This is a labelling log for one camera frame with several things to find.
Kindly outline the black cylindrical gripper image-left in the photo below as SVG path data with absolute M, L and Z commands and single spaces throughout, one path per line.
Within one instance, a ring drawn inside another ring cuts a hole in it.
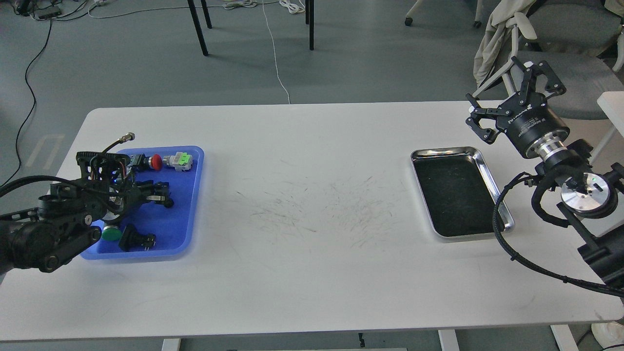
M 101 220 L 104 222 L 121 221 L 132 211 L 148 202 L 162 205 L 165 208 L 172 208 L 175 202 L 169 195 L 169 182 L 136 181 L 131 187 L 118 191 L 116 196 L 103 196 L 105 213 Z

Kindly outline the black robot arm image-left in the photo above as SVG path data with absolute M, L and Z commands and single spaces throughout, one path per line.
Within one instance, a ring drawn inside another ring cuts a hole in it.
M 2 214 L 1 273 L 12 269 L 38 269 L 52 273 L 69 264 L 143 204 L 173 207 L 168 182 L 140 181 L 136 173 L 160 171 L 158 154 L 83 151 L 76 155 L 80 178 L 67 180 L 48 175 L 22 177 L 1 188 L 7 195 L 37 182 L 50 182 L 49 194 L 37 207 Z

